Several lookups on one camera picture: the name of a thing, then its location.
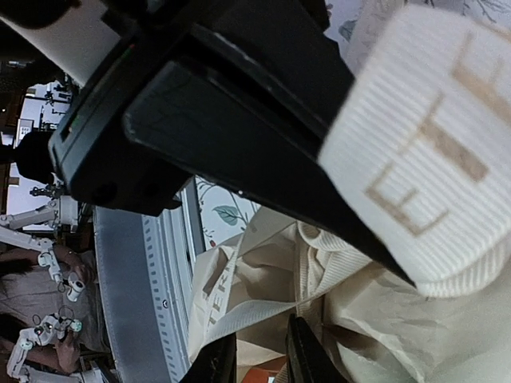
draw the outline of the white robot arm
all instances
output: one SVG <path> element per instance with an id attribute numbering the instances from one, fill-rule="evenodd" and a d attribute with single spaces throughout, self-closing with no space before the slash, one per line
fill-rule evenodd
<path id="1" fill-rule="evenodd" d="M 71 231 L 76 231 L 78 225 L 77 201 L 68 195 L 61 195 L 32 211 L 15 215 L 0 215 L 0 226 L 12 230 L 37 224 L 45 224 L 53 229 L 60 225 L 69 225 Z"/>
<path id="2" fill-rule="evenodd" d="M 81 331 L 81 322 L 58 314 L 47 315 L 39 326 L 21 330 L 7 363 L 8 375 L 20 382 L 29 382 L 30 370 L 24 365 L 29 351 L 36 345 L 44 346 L 64 339 L 67 331 Z"/>
<path id="3" fill-rule="evenodd" d="M 67 280 L 64 280 L 61 268 L 53 252 L 53 241 L 41 239 L 32 235 L 16 231 L 21 227 L 46 223 L 50 227 L 59 224 L 71 224 L 77 222 L 77 202 L 68 196 L 49 201 L 45 206 L 36 210 L 28 211 L 17 215 L 0 215 L 0 242 L 28 250 L 39 251 L 38 263 L 41 267 L 48 267 L 50 277 L 56 283 L 63 283 L 68 286 L 67 297 L 71 302 L 76 302 L 85 285 L 76 274 L 71 273 Z"/>

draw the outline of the floral wallpaper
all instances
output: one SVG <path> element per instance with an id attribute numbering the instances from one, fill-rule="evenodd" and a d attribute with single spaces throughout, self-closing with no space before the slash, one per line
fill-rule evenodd
<path id="1" fill-rule="evenodd" d="M 350 40 L 364 6 L 380 9 L 399 0 L 326 0 L 331 26 L 326 35 L 338 42 L 346 60 Z M 481 21 L 511 27 L 511 0 L 402 0 L 403 4 L 422 4 L 462 14 Z M 207 180 L 197 180 L 204 237 L 208 247 L 238 235 L 247 227 L 259 205 L 231 193 Z"/>
<path id="2" fill-rule="evenodd" d="M 243 232 L 259 209 L 258 204 L 207 180 L 197 178 L 196 185 L 206 248 Z"/>

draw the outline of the person's hand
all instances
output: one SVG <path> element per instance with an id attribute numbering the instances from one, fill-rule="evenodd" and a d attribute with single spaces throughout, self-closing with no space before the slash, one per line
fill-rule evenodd
<path id="1" fill-rule="evenodd" d="M 88 267 L 84 263 L 80 263 L 74 267 L 71 267 L 71 271 L 76 273 L 78 278 L 85 284 L 88 285 L 96 280 L 96 271 L 91 267 Z"/>
<path id="2" fill-rule="evenodd" d="M 70 331 L 65 338 L 55 345 L 58 364 L 64 373 L 74 373 L 78 369 L 80 359 L 80 348 L 75 339 L 75 333 Z"/>

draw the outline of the white knit fabric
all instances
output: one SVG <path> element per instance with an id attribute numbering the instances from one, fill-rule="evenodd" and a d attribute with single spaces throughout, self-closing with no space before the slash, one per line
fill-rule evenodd
<path id="1" fill-rule="evenodd" d="M 471 294 L 509 258 L 510 44 L 503 30 L 406 7 L 321 151 L 339 193 L 421 294 Z"/>

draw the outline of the orange object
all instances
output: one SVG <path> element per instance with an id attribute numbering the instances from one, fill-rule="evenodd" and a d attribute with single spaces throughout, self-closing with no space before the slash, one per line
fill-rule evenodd
<path id="1" fill-rule="evenodd" d="M 267 383 L 270 379 L 270 373 L 263 369 L 250 369 L 242 383 Z"/>

